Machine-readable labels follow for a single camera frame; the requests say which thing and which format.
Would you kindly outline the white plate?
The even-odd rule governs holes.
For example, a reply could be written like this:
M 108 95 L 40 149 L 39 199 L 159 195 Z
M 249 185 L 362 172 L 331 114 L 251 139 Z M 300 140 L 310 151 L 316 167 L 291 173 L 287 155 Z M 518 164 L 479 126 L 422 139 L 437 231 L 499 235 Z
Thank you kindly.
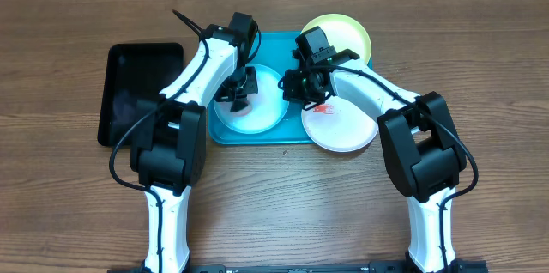
M 319 147 L 350 153 L 367 146 L 378 133 L 377 123 L 348 100 L 330 97 L 301 112 L 306 134 Z

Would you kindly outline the light blue plate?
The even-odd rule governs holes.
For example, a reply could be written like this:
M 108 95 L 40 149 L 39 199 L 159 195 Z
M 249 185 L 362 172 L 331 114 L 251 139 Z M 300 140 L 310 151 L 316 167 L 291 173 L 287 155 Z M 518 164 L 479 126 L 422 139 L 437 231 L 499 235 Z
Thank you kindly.
M 258 93 L 245 98 L 243 110 L 231 112 L 232 102 L 214 102 L 220 121 L 230 130 L 242 134 L 257 134 L 273 128 L 283 119 L 289 106 L 278 88 L 281 75 L 265 65 L 253 64 L 252 67 L 256 72 Z

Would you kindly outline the green and pink sponge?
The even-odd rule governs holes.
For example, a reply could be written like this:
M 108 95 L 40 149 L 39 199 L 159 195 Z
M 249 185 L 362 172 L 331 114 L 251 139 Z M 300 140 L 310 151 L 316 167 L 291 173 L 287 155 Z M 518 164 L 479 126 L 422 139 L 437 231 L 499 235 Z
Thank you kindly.
M 230 107 L 230 113 L 236 117 L 246 116 L 251 110 L 252 105 L 248 100 L 235 100 Z

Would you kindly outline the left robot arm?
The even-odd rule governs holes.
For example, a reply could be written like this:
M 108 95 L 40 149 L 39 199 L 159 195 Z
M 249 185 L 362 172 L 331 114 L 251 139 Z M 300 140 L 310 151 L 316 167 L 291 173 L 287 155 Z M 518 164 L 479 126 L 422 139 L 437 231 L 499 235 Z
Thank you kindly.
M 142 272 L 186 272 L 190 191 L 206 159 L 207 107 L 229 102 L 234 111 L 258 91 L 256 55 L 259 27 L 250 15 L 236 12 L 228 27 L 201 29 L 181 13 L 177 18 L 199 37 L 199 48 L 184 71 L 160 92 L 157 104 L 139 106 L 145 114 L 129 130 L 130 167 L 148 202 L 149 243 Z

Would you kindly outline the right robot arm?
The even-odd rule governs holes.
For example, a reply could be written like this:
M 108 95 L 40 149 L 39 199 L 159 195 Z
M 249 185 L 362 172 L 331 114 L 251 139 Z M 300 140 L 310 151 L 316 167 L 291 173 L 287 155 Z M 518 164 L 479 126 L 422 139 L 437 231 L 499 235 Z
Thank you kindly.
M 386 171 L 408 201 L 408 268 L 457 271 L 449 212 L 467 151 L 444 98 L 399 88 L 352 50 L 337 51 L 320 27 L 305 30 L 295 43 L 299 66 L 279 82 L 284 100 L 310 111 L 340 97 L 376 120 Z

